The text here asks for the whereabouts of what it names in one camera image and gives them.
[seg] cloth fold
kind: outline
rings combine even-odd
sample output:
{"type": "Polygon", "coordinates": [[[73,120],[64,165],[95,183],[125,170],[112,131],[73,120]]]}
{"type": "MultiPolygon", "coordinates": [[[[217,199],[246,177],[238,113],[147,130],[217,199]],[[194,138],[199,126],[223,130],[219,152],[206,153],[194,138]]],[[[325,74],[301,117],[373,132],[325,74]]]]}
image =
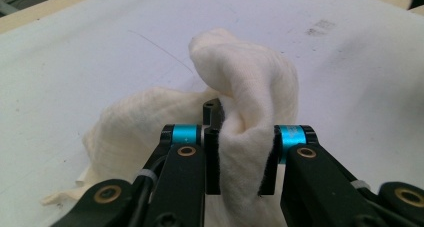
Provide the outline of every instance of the cloth fold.
{"type": "MultiPolygon", "coordinates": [[[[165,124],[201,124],[202,104],[219,97],[225,121],[219,136],[221,196],[206,197],[206,226],[282,226],[279,206],[282,170],[276,195],[259,197],[265,164],[272,149],[274,124],[293,124],[297,114],[296,70],[280,53],[242,41],[225,29],[194,37],[190,57],[210,89],[183,93],[153,88],[107,108],[85,135],[91,165],[81,194],[100,181],[132,182],[156,147],[165,124]]],[[[45,204],[66,193],[52,195],[45,204]]]]}

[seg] gold washer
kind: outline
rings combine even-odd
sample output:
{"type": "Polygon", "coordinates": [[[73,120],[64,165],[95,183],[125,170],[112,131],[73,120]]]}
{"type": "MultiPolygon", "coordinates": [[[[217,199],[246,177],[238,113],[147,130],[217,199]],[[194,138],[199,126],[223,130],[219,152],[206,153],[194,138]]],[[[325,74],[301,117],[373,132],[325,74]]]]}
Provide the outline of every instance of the gold washer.
{"type": "Polygon", "coordinates": [[[105,187],[99,189],[96,192],[96,194],[94,195],[94,200],[99,204],[107,204],[107,203],[110,203],[110,202],[113,202],[114,200],[116,200],[121,195],[121,192],[122,192],[121,187],[119,187],[117,185],[108,185],[108,186],[105,186],[105,187]],[[103,197],[102,193],[106,190],[109,190],[109,189],[114,190],[115,193],[113,193],[112,196],[109,196],[109,197],[106,197],[106,198],[103,197]]]}
{"type": "Polygon", "coordinates": [[[315,158],[317,156],[317,153],[309,148],[299,148],[297,149],[297,153],[300,156],[309,158],[309,159],[315,158]]]}
{"type": "Polygon", "coordinates": [[[419,193],[412,191],[410,189],[406,189],[406,188],[397,188],[395,189],[395,195],[396,197],[398,197],[400,200],[402,200],[403,202],[410,204],[412,206],[418,207],[418,208],[424,208],[424,196],[420,195],[419,193]],[[410,199],[408,199],[407,197],[405,197],[403,194],[410,194],[415,196],[418,201],[412,201],[410,199]]]}
{"type": "Polygon", "coordinates": [[[192,156],[196,153],[196,149],[191,146],[184,146],[178,149],[178,154],[184,157],[192,156]]]}

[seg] tabletop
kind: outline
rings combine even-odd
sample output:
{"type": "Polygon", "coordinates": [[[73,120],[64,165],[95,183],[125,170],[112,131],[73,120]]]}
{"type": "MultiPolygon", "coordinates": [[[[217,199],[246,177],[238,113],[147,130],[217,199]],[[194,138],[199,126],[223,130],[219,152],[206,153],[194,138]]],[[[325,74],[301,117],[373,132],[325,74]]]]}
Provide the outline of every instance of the tabletop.
{"type": "Polygon", "coordinates": [[[422,16],[375,0],[84,0],[0,35],[0,226],[72,207],[39,201],[75,187],[105,107],[153,86],[202,91],[188,43],[215,27],[294,63],[297,123],[372,191],[424,188],[422,16]]]}

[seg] crumpled cloth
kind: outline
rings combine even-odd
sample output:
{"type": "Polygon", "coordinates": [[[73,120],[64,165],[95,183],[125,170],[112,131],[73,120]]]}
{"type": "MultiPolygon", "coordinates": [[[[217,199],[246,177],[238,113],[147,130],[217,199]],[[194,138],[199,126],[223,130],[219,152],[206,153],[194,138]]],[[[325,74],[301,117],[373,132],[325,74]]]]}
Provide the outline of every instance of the crumpled cloth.
{"type": "Polygon", "coordinates": [[[200,93],[153,88],[108,107],[83,139],[91,165],[80,188],[46,197],[78,199],[100,181],[132,182],[157,146],[165,124],[201,124],[204,102],[219,97],[225,121],[219,135],[221,196],[206,197],[206,226],[283,226],[283,170],[274,196],[257,195],[272,149],[275,124],[293,124],[298,81],[279,52],[240,40],[225,29],[195,36],[190,57],[210,87],[200,93]]]}

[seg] blue metallic band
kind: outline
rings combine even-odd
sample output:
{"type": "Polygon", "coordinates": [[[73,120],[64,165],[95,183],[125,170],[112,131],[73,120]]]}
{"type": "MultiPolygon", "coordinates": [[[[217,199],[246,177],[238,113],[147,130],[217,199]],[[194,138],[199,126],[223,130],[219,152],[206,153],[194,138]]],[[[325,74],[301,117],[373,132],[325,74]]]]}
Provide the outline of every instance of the blue metallic band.
{"type": "Polygon", "coordinates": [[[306,136],[299,125],[279,125],[279,127],[281,131],[281,146],[283,148],[280,164],[285,164],[289,149],[297,144],[306,144],[306,136]]]}
{"type": "Polygon", "coordinates": [[[174,125],[172,144],[196,144],[197,125],[174,125]]]}

